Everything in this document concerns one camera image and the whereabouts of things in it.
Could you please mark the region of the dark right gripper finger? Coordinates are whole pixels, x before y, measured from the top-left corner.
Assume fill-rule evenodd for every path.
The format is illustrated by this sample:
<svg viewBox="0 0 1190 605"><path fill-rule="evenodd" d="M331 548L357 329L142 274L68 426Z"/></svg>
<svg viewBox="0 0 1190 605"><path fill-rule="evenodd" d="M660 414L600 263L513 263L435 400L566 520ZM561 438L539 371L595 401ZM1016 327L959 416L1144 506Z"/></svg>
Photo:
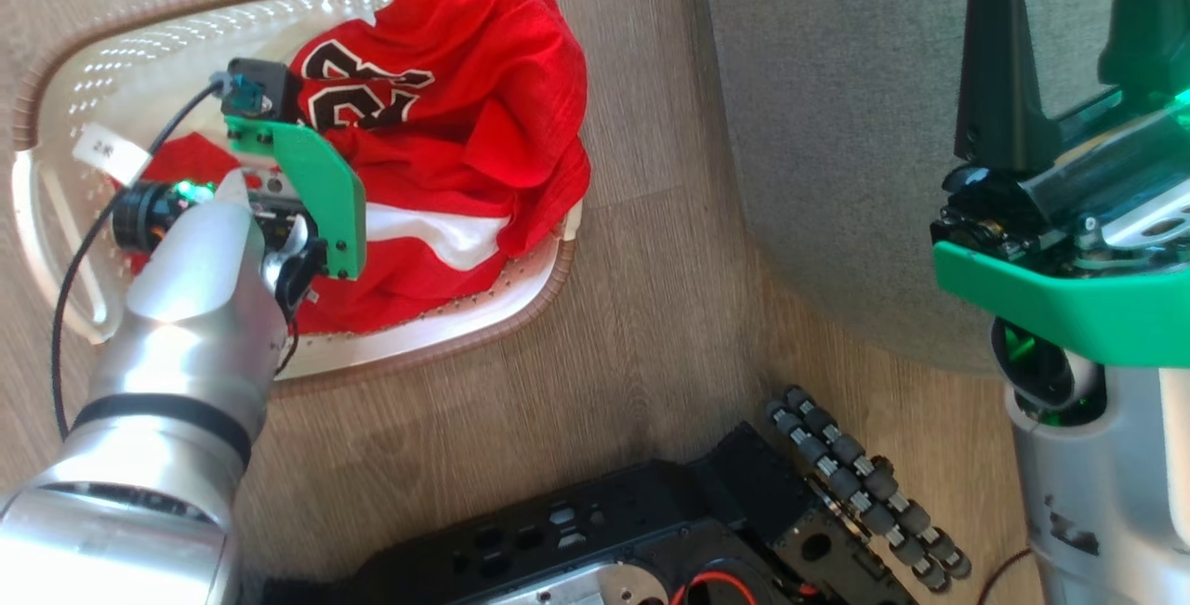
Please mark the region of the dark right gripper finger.
<svg viewBox="0 0 1190 605"><path fill-rule="evenodd" d="M1142 94L1190 89L1190 0L1111 0L1098 80Z"/></svg>
<svg viewBox="0 0 1190 605"><path fill-rule="evenodd" d="M1009 176L1054 166L1060 131L1044 113L1027 0L966 0L956 156Z"/></svg>

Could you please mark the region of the grey sofa seat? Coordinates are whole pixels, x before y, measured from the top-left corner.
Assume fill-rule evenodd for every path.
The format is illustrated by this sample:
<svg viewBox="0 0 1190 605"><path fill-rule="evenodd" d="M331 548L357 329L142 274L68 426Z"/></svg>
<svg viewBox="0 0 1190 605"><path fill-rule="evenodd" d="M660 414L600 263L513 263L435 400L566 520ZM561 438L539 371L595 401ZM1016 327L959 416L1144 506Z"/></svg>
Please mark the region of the grey sofa seat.
<svg viewBox="0 0 1190 605"><path fill-rule="evenodd" d="M995 372L939 291L966 0L708 0L744 214L781 283L863 341Z"/></svg>

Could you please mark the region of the white paper label tag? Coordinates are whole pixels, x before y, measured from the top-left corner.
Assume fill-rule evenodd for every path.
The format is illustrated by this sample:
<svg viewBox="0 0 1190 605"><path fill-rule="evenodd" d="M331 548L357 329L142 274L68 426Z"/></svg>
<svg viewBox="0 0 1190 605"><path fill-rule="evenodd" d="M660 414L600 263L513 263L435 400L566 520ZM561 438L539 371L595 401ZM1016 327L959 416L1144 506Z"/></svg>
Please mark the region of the white paper label tag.
<svg viewBox="0 0 1190 605"><path fill-rule="evenodd" d="M152 156L111 129L90 123L81 127L73 144L73 160L98 169L118 186L129 186L143 176Z"/></svg>

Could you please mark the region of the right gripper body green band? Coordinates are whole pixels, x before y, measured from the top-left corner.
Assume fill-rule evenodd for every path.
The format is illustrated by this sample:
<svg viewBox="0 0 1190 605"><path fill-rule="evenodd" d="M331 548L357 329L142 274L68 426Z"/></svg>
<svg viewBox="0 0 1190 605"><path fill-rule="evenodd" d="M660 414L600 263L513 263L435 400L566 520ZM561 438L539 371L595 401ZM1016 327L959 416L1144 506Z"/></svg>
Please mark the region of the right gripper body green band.
<svg viewBox="0 0 1190 605"><path fill-rule="evenodd" d="M1190 89L1075 116L1033 177L960 167L932 225L937 283L1000 330L1101 364L1190 368Z"/></svg>

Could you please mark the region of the white laundry basket brown rim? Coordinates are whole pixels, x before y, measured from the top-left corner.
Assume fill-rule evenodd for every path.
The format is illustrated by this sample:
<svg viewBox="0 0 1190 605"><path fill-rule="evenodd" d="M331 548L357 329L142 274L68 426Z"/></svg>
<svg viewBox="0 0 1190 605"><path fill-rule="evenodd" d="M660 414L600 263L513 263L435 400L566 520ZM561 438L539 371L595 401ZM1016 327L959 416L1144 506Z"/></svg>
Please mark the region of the white laundry basket brown rim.
<svg viewBox="0 0 1190 605"><path fill-rule="evenodd" d="M86 227L113 194L95 160L73 146L98 124L144 146L157 127L136 121L134 96L183 102L234 55L288 58L322 30L370 18L390 0L170 0L108 15L40 54L13 106L13 222L29 272L48 305ZM353 367L403 372L515 333L568 282L582 208L539 247L514 258L491 288L381 333L303 335L280 382L296 388Z"/></svg>

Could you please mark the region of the red sports jersey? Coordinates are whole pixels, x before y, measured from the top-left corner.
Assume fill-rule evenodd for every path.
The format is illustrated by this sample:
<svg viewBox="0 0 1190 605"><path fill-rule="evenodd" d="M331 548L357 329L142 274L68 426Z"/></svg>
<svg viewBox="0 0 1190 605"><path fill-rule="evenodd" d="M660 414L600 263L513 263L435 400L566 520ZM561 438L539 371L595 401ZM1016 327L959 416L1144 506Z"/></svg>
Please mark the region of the red sports jersey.
<svg viewBox="0 0 1190 605"><path fill-rule="evenodd" d="M300 121L361 177L361 279L320 276L305 333L374 333L491 291L584 198L588 75L556 0L390 0L293 56Z"/></svg>

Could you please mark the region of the left gripper body green plate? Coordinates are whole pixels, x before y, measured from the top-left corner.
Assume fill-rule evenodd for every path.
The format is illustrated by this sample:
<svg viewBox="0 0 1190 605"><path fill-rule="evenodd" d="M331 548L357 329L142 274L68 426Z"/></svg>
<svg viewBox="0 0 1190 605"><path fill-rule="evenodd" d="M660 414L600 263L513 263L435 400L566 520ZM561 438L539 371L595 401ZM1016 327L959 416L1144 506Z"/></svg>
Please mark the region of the left gripper body green plate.
<svg viewBox="0 0 1190 605"><path fill-rule="evenodd" d="M264 164L242 164L249 202L258 208L303 212L311 232L327 241L322 274L361 279L367 263L365 193L336 148L315 130L284 121L225 116L234 155Z"/></svg>

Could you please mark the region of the black omni wheel with rollers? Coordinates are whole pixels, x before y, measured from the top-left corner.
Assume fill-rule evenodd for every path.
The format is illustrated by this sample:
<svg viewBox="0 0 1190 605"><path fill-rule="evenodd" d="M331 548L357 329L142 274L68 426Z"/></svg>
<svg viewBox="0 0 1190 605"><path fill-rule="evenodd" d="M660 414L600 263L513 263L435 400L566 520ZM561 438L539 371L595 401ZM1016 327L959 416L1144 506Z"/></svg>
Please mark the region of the black omni wheel with rollers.
<svg viewBox="0 0 1190 605"><path fill-rule="evenodd" d="M933 523L922 504L902 492L892 462L870 455L812 393L790 386L783 397L766 403L762 414L826 486L828 503L868 536L883 538L917 584L942 594L971 576L966 553Z"/></svg>

